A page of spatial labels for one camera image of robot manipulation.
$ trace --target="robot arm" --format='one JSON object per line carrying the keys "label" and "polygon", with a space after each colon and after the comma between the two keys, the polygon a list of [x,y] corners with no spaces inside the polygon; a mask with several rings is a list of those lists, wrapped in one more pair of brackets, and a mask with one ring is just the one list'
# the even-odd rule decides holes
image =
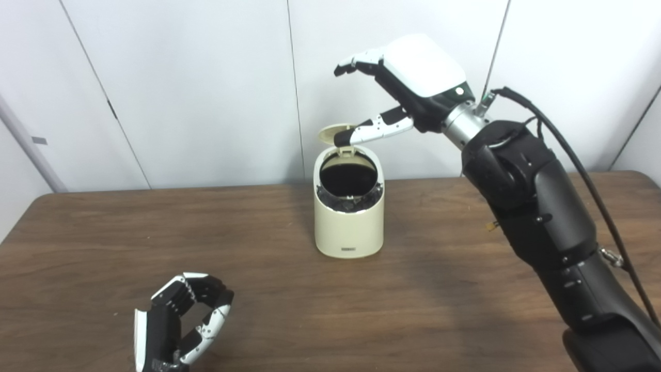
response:
{"label": "robot arm", "polygon": [[[234,292],[204,273],[173,277],[151,297],[151,309],[136,309],[134,351],[137,372],[187,372],[220,332]],[[211,308],[202,324],[181,338],[181,316],[196,303]]]}
{"label": "robot arm", "polygon": [[[373,75],[415,128],[461,150],[467,179],[569,326],[563,340],[579,370],[661,371],[661,332],[601,259],[595,224],[558,159],[525,123],[485,116],[497,93],[521,96],[505,88],[476,103],[463,70],[424,35],[346,58],[335,75],[356,70]],[[340,132],[336,144],[347,138],[379,137]]]}

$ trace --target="white robotic hand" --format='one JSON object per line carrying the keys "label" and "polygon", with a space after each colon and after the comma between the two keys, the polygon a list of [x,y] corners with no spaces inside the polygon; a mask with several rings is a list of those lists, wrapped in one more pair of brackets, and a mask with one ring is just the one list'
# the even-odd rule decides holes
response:
{"label": "white robotic hand", "polygon": [[[415,127],[420,132],[446,133],[452,122],[470,109],[474,115],[475,96],[466,74],[450,56],[424,34],[404,36],[382,48],[371,49],[342,60],[335,76],[360,71],[374,76],[401,107],[367,120],[355,129],[335,136],[336,146],[348,146],[392,136]],[[449,136],[459,147],[467,136]]]}

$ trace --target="black arm segment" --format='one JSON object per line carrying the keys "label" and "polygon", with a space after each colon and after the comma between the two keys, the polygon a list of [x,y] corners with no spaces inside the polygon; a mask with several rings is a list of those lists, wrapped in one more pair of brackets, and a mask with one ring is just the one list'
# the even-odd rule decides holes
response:
{"label": "black arm segment", "polygon": [[577,368],[661,371],[661,332],[602,261],[594,222],[553,152],[521,123],[496,121],[462,162],[570,327],[564,344]]}

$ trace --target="robot finger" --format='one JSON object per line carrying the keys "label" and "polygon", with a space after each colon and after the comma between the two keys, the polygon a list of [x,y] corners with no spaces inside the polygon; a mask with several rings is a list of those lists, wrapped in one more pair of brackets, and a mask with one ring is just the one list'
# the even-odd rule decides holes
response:
{"label": "robot finger", "polygon": [[379,61],[382,59],[383,48],[370,49],[366,52],[354,54],[353,56],[343,59],[337,65],[333,74],[335,74],[335,76],[340,76],[358,70],[366,75],[375,75],[376,71],[381,68]]}

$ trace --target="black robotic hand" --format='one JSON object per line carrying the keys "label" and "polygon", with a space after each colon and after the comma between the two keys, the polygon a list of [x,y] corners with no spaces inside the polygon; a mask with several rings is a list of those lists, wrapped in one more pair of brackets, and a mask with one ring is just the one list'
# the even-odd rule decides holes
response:
{"label": "black robotic hand", "polygon": [[[151,297],[151,309],[136,309],[134,351],[137,372],[187,372],[215,340],[234,298],[219,279],[183,273]],[[212,310],[181,338],[181,316],[201,302]]]}

